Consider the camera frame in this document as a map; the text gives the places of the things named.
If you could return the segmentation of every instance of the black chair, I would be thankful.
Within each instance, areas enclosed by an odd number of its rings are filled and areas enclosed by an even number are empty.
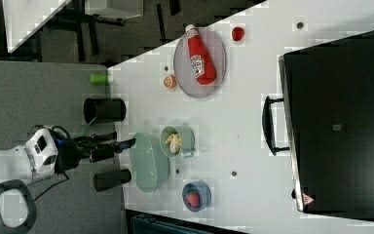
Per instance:
[[[123,26],[121,19],[105,20],[100,16],[89,16],[85,14],[85,0],[72,0],[72,7],[67,6],[53,17],[49,23],[48,28],[52,30],[66,30],[74,31],[77,36],[79,61],[85,60],[84,39],[82,31],[82,23],[87,23],[90,30],[90,39],[93,56],[98,54],[98,42],[96,39],[95,23],[106,23],[118,26]]]

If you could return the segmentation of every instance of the teal bowl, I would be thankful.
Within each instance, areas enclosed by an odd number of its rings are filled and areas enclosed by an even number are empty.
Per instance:
[[[187,198],[186,198],[186,195],[192,191],[196,191],[199,193],[200,203],[197,207],[191,206],[190,203],[188,203]],[[187,183],[183,188],[182,197],[183,197],[184,205],[187,207],[188,210],[194,213],[202,211],[211,203],[210,189],[208,188],[207,184],[202,180],[192,182],[192,183]]]

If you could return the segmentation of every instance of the black cylinder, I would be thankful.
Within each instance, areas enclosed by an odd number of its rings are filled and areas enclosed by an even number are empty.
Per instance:
[[[131,181],[131,173],[128,169],[114,171],[93,176],[93,187],[97,192],[120,186]]]
[[[126,104],[120,98],[87,98],[84,102],[84,118],[90,123],[110,123],[126,118]]]

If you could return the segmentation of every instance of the green cup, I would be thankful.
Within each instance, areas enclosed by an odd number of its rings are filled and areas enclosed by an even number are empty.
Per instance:
[[[179,134],[181,137],[181,147],[177,153],[172,153],[169,150],[169,144],[166,144],[166,140],[172,134]],[[194,155],[194,134],[193,131],[188,126],[171,126],[165,127],[162,130],[160,137],[160,145],[166,156],[169,158],[182,155],[185,158],[193,157]]]

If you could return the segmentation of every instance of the teal dish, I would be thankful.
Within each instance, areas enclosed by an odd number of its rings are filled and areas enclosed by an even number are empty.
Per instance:
[[[153,192],[168,180],[169,161],[161,150],[157,137],[136,133],[130,149],[132,175],[136,185],[145,193]]]

